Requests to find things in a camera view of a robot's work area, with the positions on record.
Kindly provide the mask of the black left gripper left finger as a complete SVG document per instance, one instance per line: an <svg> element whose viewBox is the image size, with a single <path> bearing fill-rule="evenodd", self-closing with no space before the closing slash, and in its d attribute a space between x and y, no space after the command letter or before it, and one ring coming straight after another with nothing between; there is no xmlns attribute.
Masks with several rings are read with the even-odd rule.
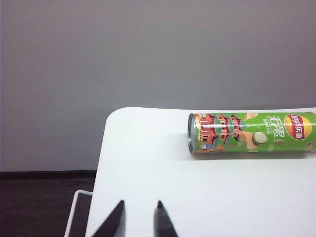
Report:
<svg viewBox="0 0 316 237"><path fill-rule="evenodd" d="M124 237L126 231L126 211L124 200L120 200L93 237Z"/></svg>

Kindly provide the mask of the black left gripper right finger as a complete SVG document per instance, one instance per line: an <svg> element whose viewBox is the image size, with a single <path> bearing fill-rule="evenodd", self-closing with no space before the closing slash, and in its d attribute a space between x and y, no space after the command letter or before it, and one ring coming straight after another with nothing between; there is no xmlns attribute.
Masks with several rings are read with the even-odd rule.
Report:
<svg viewBox="0 0 316 237"><path fill-rule="evenodd" d="M157 202L154 211L154 236L177 237L176 230L161 200Z"/></svg>

